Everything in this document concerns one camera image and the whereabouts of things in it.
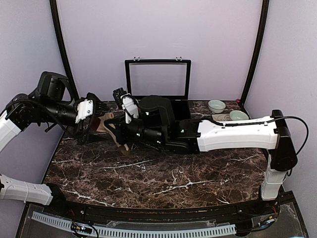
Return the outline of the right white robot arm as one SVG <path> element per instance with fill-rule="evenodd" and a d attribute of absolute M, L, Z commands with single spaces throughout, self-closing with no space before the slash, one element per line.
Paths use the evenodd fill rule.
<path fill-rule="evenodd" d="M 192 119 L 169 98 L 150 95 L 137 100 L 124 89 L 113 97 L 125 115 L 116 119 L 114 135 L 119 144 L 143 142 L 175 154 L 198 154 L 218 149 L 261 148 L 268 151 L 268 165 L 261 198 L 253 211 L 263 215 L 272 207 L 286 174 L 298 162 L 286 117 L 280 110 L 270 116 L 241 121 Z"/>

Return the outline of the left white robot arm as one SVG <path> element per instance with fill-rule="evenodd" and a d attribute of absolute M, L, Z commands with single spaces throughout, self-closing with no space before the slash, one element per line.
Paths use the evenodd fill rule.
<path fill-rule="evenodd" d="M 73 127 L 74 138 L 86 138 L 93 120 L 109 110 L 95 94 L 75 99 L 69 79 L 61 74 L 44 71 L 37 87 L 30 94 L 16 95 L 0 114 L 0 148 L 23 132 L 29 125 L 43 123 L 49 131 L 58 125 L 63 131 Z M 66 216 L 70 206 L 55 184 L 36 184 L 0 176 L 0 198 L 33 202 Z"/>

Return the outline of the striped brown beige sock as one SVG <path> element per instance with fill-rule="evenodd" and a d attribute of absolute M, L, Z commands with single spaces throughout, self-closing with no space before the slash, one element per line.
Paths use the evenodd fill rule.
<path fill-rule="evenodd" d="M 94 130 L 97 132 L 103 132 L 103 133 L 108 133 L 114 143 L 116 144 L 118 150 L 124 155 L 124 156 L 128 156 L 130 154 L 130 149 L 128 147 L 127 144 L 119 144 L 117 142 L 116 136 L 113 133 L 112 129 L 115 129 L 115 125 L 113 123 L 107 124 L 107 122 L 111 119 L 114 119 L 114 114 L 113 113 L 106 113 L 101 117 L 97 117 L 96 119 L 94 119 Z"/>

